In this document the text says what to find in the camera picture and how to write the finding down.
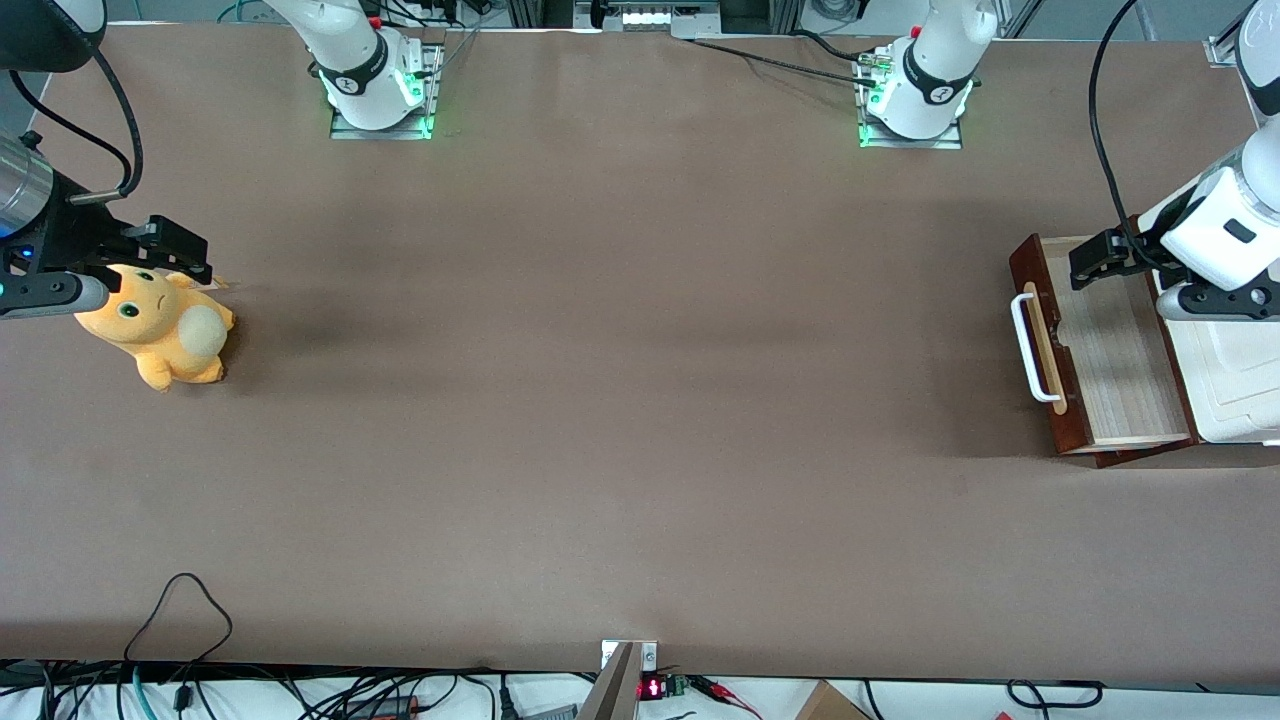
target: green cable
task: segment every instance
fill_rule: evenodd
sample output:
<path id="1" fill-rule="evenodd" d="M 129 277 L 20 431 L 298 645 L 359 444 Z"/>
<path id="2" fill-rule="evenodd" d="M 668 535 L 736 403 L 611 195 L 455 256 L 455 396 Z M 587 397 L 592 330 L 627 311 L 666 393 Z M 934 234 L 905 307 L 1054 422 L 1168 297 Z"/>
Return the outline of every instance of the green cable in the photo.
<path id="1" fill-rule="evenodd" d="M 138 696 L 138 705 L 142 706 L 142 714 L 147 716 L 147 720 L 160 720 L 156 717 L 155 710 L 151 710 L 151 702 L 147 701 L 146 693 L 142 692 L 142 674 L 138 673 L 138 666 L 133 666 L 133 693 Z"/>

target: stuffed animal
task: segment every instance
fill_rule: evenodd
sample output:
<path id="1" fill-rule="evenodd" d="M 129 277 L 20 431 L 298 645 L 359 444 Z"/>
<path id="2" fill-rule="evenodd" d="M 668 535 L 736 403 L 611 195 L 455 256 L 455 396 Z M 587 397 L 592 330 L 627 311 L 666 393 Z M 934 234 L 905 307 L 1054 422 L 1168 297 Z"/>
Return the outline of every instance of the stuffed animal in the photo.
<path id="1" fill-rule="evenodd" d="M 236 315 L 182 273 L 161 277 L 155 270 L 111 265 L 120 274 L 120 292 L 106 305 L 76 319 L 88 332 L 128 352 L 138 374 L 160 392 L 173 380 L 216 383 L 225 370 L 218 354 Z"/>

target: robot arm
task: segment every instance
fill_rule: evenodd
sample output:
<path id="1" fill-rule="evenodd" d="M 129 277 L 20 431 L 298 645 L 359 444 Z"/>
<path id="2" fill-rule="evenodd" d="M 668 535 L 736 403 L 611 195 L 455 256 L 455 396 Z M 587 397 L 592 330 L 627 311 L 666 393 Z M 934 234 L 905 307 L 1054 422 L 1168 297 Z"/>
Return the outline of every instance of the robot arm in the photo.
<path id="1" fill-rule="evenodd" d="M 5 0 L 0 70 L 68 72 L 91 58 L 106 69 L 97 50 L 105 24 L 102 0 Z M 120 288 L 111 263 L 210 282 L 204 238 L 161 215 L 133 227 L 108 210 L 109 200 L 137 184 L 141 161 L 127 173 L 128 184 L 95 193 L 59 173 L 38 143 L 32 132 L 0 136 L 0 319 L 101 307 Z"/>
<path id="2" fill-rule="evenodd" d="M 302 36 L 329 102 L 360 129 L 385 129 L 422 105 L 422 42 L 374 29 L 360 0 L 265 0 Z"/>
<path id="3" fill-rule="evenodd" d="M 919 35 L 900 37 L 883 51 L 888 68 L 872 76 L 883 90 L 867 111 L 902 137 L 942 135 L 964 111 L 974 69 L 997 28 L 993 0 L 931 0 Z"/>
<path id="4" fill-rule="evenodd" d="M 1272 320 L 1280 316 L 1280 0 L 1258 0 L 1236 58 L 1261 127 L 1137 222 L 1128 247 L 1105 231 L 1071 251 L 1073 286 L 1161 270 L 1157 310 L 1170 320 Z"/>

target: brown table surface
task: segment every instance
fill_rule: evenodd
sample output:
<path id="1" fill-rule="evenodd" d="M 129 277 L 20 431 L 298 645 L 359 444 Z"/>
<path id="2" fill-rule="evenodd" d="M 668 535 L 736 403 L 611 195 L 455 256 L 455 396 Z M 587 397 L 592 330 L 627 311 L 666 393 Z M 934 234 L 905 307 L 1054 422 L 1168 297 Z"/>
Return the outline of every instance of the brown table surface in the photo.
<path id="1" fill-rule="evenodd" d="M 119 656 L 193 570 L 223 660 L 1274 680 L 1276 471 L 1052 459 L 1027 391 L 1009 252 L 1114 222 L 1092 45 L 993 46 L 960 152 L 658 35 L 484 35 L 420 143 L 326 140 L 288 28 L 105 50 L 116 213 L 206 236 L 242 337 L 161 396 L 70 318 L 0 325 L 0 656 Z M 1101 97 L 1132 211 L 1252 129 L 1198 45 L 1117 45 Z M 47 99 L 125 146 L 92 67 Z M 209 644 L 197 598 L 140 655 Z"/>

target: white drawer handle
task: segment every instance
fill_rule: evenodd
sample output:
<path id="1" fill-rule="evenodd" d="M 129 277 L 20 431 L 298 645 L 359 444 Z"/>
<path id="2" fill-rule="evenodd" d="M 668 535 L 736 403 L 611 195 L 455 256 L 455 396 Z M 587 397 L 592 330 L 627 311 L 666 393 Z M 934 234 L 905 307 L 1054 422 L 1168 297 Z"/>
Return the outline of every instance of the white drawer handle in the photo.
<path id="1" fill-rule="evenodd" d="M 1018 333 L 1018 348 L 1023 351 L 1023 369 L 1027 370 L 1027 386 L 1032 388 L 1032 397 L 1039 402 L 1057 402 L 1061 395 L 1050 395 L 1039 384 L 1039 373 L 1036 372 L 1036 351 L 1032 348 L 1032 338 L 1027 333 L 1027 318 L 1023 315 L 1023 302 L 1036 297 L 1034 292 L 1024 292 L 1009 304 L 1009 311 L 1014 315 L 1014 331 Z"/>

